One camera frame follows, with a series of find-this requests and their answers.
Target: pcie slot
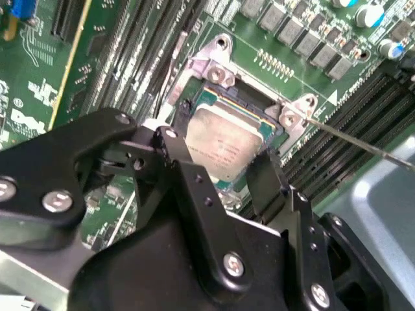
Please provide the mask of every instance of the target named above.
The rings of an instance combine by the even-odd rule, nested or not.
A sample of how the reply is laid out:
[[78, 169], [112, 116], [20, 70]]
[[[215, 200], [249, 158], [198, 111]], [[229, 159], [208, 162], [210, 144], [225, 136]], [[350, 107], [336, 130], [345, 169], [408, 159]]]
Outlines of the pcie slot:
[[143, 107], [143, 103], [147, 101], [147, 91], [153, 88], [159, 78], [161, 68], [171, 59], [171, 54], [181, 30], [191, 16], [196, 2], [196, 0], [182, 1], [181, 6], [175, 3], [171, 10], [173, 19], [166, 19], [162, 23], [164, 31], [161, 33], [165, 34], [164, 38], [153, 37], [148, 53], [143, 60], [143, 65], [138, 69], [132, 87], [124, 101], [124, 103], [130, 103], [129, 100], [132, 100], [129, 112], [133, 117], [138, 118], [140, 115], [147, 114], [149, 107]]
[[[360, 139], [363, 141], [369, 142], [374, 145], [378, 145], [379, 140], [385, 136], [391, 128], [394, 128], [396, 124], [402, 119], [402, 116], [408, 115], [413, 109], [414, 98], [412, 95], [407, 95], [403, 100], [400, 100], [393, 107], [388, 107], [389, 111], [385, 113], [380, 119], [373, 120], [371, 123], [366, 124], [366, 126], [357, 134]], [[352, 166], [360, 156], [365, 152], [356, 146], [352, 146], [349, 143], [344, 144], [344, 148], [340, 150], [333, 151], [331, 158], [334, 161], [330, 162], [330, 165], [326, 165], [320, 169], [323, 174], [316, 172], [315, 180], [312, 183], [311, 187], [302, 187], [298, 186], [301, 189], [304, 189], [304, 193], [313, 198], [319, 192], [327, 188], [327, 177], [330, 179], [337, 179], [338, 173], [341, 173], [344, 168]]]
[[[352, 135], [354, 137], [359, 137], [359, 132], [363, 128], [367, 128], [367, 124], [371, 119], [379, 114], [388, 105], [391, 105], [392, 101], [396, 99], [396, 95], [401, 93], [401, 88], [395, 88], [391, 93], [385, 91], [383, 94], [375, 95], [373, 99], [376, 98], [376, 102], [379, 102], [377, 105], [372, 105], [374, 107], [367, 107], [364, 113], [359, 115], [354, 115], [347, 126], [343, 128], [343, 131]], [[313, 176], [319, 168], [324, 167], [328, 161], [332, 161], [333, 157], [329, 155], [336, 154], [341, 148], [346, 144], [342, 139], [331, 138], [329, 143], [329, 148], [321, 148], [319, 152], [310, 157], [310, 160], [304, 164], [301, 172], [297, 173], [296, 177], [293, 180], [300, 180], [301, 183], [298, 184], [299, 187], [302, 187], [303, 184], [308, 182], [308, 178]]]
[[[166, 13], [168, 4], [169, 0], [145, 2], [141, 18], [137, 21], [130, 35], [132, 40], [126, 44], [123, 55], [113, 73], [106, 97], [102, 103], [104, 107], [121, 107], [123, 99], [134, 78], [134, 72], [139, 68], [146, 54], [151, 37], [158, 31], [162, 31], [158, 28], [160, 26], [160, 20], [169, 18]], [[155, 17], [149, 26], [148, 21], [152, 16]]]
[[[110, 82], [113, 68], [117, 63], [125, 41], [128, 39], [127, 34], [133, 21], [137, 18], [136, 14], [139, 15], [140, 13], [141, 3], [142, 0], [127, 0], [124, 1], [123, 6], [119, 10], [116, 26], [108, 39], [110, 43], [106, 45], [100, 55], [97, 72], [89, 87], [82, 114], [89, 113], [90, 110], [96, 110], [100, 106], [105, 90]], [[131, 6], [134, 7], [132, 16], [130, 13]]]
[[51, 33], [64, 42], [72, 43], [84, 5], [85, 0], [60, 0], [54, 14]]
[[[390, 78], [383, 75], [373, 75], [371, 81], [368, 86], [369, 91], [360, 92], [359, 90], [353, 94], [347, 103], [345, 103], [331, 119], [328, 120], [327, 124], [336, 128], [342, 129], [343, 126], [349, 122], [350, 118], [364, 106], [366, 105], [375, 94], [385, 87], [387, 83], [390, 81]], [[349, 102], [354, 102], [356, 104], [349, 106]], [[311, 155], [316, 154], [321, 148], [323, 148], [332, 136], [328, 133], [324, 133], [319, 131], [316, 133], [311, 139], [301, 148], [294, 156], [297, 161], [289, 161], [284, 167], [283, 170], [286, 173], [289, 179], [293, 179], [298, 171], [304, 166], [304, 159], [310, 158]]]

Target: dimm slot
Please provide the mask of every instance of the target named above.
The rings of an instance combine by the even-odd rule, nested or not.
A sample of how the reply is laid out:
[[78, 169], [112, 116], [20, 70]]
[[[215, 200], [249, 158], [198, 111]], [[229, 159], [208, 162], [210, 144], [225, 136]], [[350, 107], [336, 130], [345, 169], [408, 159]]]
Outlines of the dimm slot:
[[[384, 74], [373, 75], [368, 87], [365, 90], [366, 92], [357, 91], [354, 93], [349, 100], [340, 108], [340, 110], [332, 116], [327, 122], [328, 125], [341, 130], [342, 127], [350, 119], [350, 116], [355, 115], [360, 109], [361, 106], [366, 105], [373, 96], [386, 84], [390, 81], [390, 78]], [[321, 148], [323, 148], [332, 136], [326, 132], [318, 131], [314, 136], [310, 138], [309, 141], [305, 143], [303, 148], [301, 148], [284, 167], [283, 170], [286, 173], [288, 179], [295, 177], [297, 172], [302, 169], [305, 165], [305, 159], [310, 158], [312, 155], [316, 154]]]
[[169, 0], [146, 1], [142, 9], [142, 18], [137, 22], [130, 36], [134, 40], [130, 40], [127, 43], [124, 53], [117, 64], [103, 106], [121, 107], [121, 103], [134, 78], [134, 71], [140, 66], [147, 52], [150, 39], [156, 32], [160, 20], [165, 18], [165, 10], [168, 3]]
[[[89, 87], [89, 93], [86, 96], [82, 114], [95, 111], [101, 105], [113, 68], [117, 63], [123, 45], [128, 38], [128, 31], [136, 18], [136, 14], [139, 14], [140, 12], [139, 8], [141, 3], [142, 0], [127, 0], [124, 1], [124, 5], [119, 10], [117, 24], [108, 40], [110, 43], [104, 48], [97, 63], [97, 72]], [[134, 6], [133, 18], [130, 17], [131, 6]]]
[[[380, 116], [382, 116], [380, 119], [375, 119], [372, 122], [365, 124], [366, 126], [357, 134], [357, 137], [360, 137], [363, 141], [378, 146], [378, 141], [388, 131], [390, 131], [391, 128], [395, 127], [395, 125], [402, 119], [402, 116], [406, 116], [407, 113], [410, 112], [410, 109], [413, 109], [413, 107], [411, 107], [413, 105], [414, 98], [412, 95], [407, 95], [403, 100], [399, 101], [395, 105], [389, 105], [387, 107], [388, 112], [383, 111], [385, 114], [380, 114]], [[352, 165], [353, 162], [358, 160], [358, 158], [364, 153], [364, 151], [356, 146], [352, 146], [349, 143], [344, 144], [344, 148], [339, 150], [337, 153], [335, 151], [332, 153], [332, 161], [330, 165], [326, 165], [321, 168], [323, 174], [319, 174], [318, 172], [314, 174], [316, 178], [309, 183], [313, 186], [311, 188], [305, 188], [304, 193], [306, 193], [306, 195], [309, 194], [312, 198], [327, 187], [327, 180], [324, 179], [327, 177], [336, 179], [337, 174], [341, 173], [343, 168], [347, 168]]]
[[[344, 131], [346, 133], [348, 133], [349, 135], [352, 136], [356, 136], [358, 137], [358, 132], [362, 129], [365, 128], [367, 123], [376, 115], [379, 114], [379, 112], [385, 108], [387, 105], [390, 105], [391, 102], [393, 100], [396, 99], [396, 95], [398, 93], [401, 93], [401, 89], [400, 88], [396, 88], [395, 90], [393, 90], [392, 93], [389, 92], [384, 92], [383, 94], [381, 94], [380, 97], [378, 97], [376, 95], [377, 102], [379, 102], [379, 105], [375, 105], [374, 109], [367, 109], [364, 113], [362, 113], [361, 115], [355, 115], [353, 120], [351, 119], [349, 121], [349, 127], [351, 126], [352, 128], [350, 129], [350, 131], [348, 130], [348, 128], [344, 129]], [[304, 169], [301, 170], [301, 173], [298, 173], [296, 175], [296, 177], [293, 180], [302, 180], [304, 181], [304, 183], [307, 182], [307, 178], [309, 176], [312, 176], [313, 174], [315, 174], [315, 169], [317, 167], [323, 167], [326, 162], [328, 162], [330, 160], [330, 158], [328, 157], [329, 154], [333, 155], [336, 154], [336, 152], [342, 148], [344, 145], [346, 144], [346, 141], [343, 141], [342, 139], [335, 139], [335, 142], [332, 143], [330, 145], [330, 148], [322, 148], [320, 149], [320, 151], [318, 153], [316, 153], [315, 155], [310, 157], [310, 160], [308, 162], [306, 162]]]
[[164, 31], [161, 31], [160, 34], [163, 34], [163, 38], [158, 38], [157, 36], [152, 38], [148, 53], [143, 60], [143, 64], [138, 69], [132, 87], [129, 90], [134, 94], [129, 110], [133, 117], [137, 118], [143, 114], [142, 100], [145, 100], [147, 91], [152, 88], [154, 78], [158, 77], [157, 74], [166, 63], [166, 60], [171, 58], [176, 41], [195, 3], [196, 0], [183, 0], [181, 6], [177, 5], [177, 3], [173, 5], [170, 12], [172, 18], [166, 19], [162, 23]]

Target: yellow component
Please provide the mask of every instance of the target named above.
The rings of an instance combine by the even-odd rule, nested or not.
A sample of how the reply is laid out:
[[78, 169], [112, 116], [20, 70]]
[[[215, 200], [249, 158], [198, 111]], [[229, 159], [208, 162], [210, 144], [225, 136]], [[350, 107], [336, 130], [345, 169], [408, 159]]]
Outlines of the yellow component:
[[12, 41], [16, 37], [16, 32], [18, 31], [18, 18], [16, 16], [10, 15], [8, 18], [8, 27], [3, 34], [3, 39], [6, 41]]
[[92, 3], [92, 0], [87, 0], [85, 2], [84, 9], [83, 9], [82, 15], [80, 17], [80, 21], [79, 21], [78, 28], [77, 28], [77, 33], [75, 34], [75, 38], [73, 40], [71, 53], [69, 54], [69, 59], [68, 59], [68, 61], [66, 63], [66, 66], [65, 66], [64, 77], [63, 77], [62, 82], [60, 84], [58, 96], [56, 97], [56, 101], [55, 101], [54, 106], [53, 106], [53, 113], [52, 113], [51, 121], [49, 123], [49, 128], [48, 128], [49, 131], [52, 130], [54, 121], [56, 119], [56, 115], [58, 114], [58, 108], [59, 108], [60, 100], [62, 99], [62, 95], [64, 94], [64, 89], [65, 89], [65, 86], [66, 86], [67, 77], [69, 76], [69, 72], [70, 72], [71, 67], [72, 67], [73, 58], [75, 57], [75, 53], [77, 51], [77, 47], [78, 47], [78, 43], [79, 43], [82, 31], [84, 30], [84, 24], [85, 24], [86, 18], [88, 16], [89, 8], [91, 7], [91, 3]]

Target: capacitor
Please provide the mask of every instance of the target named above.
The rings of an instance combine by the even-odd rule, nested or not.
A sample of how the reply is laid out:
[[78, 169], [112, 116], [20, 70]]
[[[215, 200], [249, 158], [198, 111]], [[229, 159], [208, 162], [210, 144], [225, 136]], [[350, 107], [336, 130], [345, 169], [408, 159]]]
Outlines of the capacitor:
[[382, 23], [385, 10], [381, 5], [362, 5], [356, 12], [356, 24], [358, 27], [372, 28]]
[[331, 3], [336, 8], [347, 8], [357, 3], [357, 0], [331, 0]]
[[389, 60], [396, 60], [402, 56], [405, 48], [402, 44], [391, 39], [383, 39], [379, 44], [379, 52]]

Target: ram slot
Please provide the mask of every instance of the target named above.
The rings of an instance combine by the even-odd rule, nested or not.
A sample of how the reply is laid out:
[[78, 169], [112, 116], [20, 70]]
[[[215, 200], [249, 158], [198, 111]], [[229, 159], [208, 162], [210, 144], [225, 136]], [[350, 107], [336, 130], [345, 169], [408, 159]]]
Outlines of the ram slot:
[[125, 42], [128, 39], [128, 33], [135, 18], [140, 14], [142, 2], [142, 0], [127, 0], [121, 7], [114, 31], [109, 39], [110, 43], [105, 46], [98, 60], [97, 71], [89, 87], [89, 93], [86, 96], [82, 114], [100, 108], [106, 88], [110, 83], [113, 69], [120, 57]]
[[147, 114], [142, 107], [142, 103], [146, 101], [147, 91], [152, 89], [161, 68], [171, 59], [174, 46], [197, 2], [196, 0], [183, 0], [180, 6], [177, 3], [170, 6], [170, 18], [163, 20], [160, 31], [157, 31], [153, 37], [148, 53], [142, 65], [137, 69], [134, 81], [124, 100], [124, 104], [130, 105], [126, 111], [133, 117]]
[[145, 1], [141, 17], [137, 20], [130, 36], [133, 39], [127, 43], [108, 86], [104, 107], [121, 107], [134, 78], [133, 73], [146, 55], [150, 40], [156, 33], [160, 21], [165, 18], [168, 4], [169, 0]]

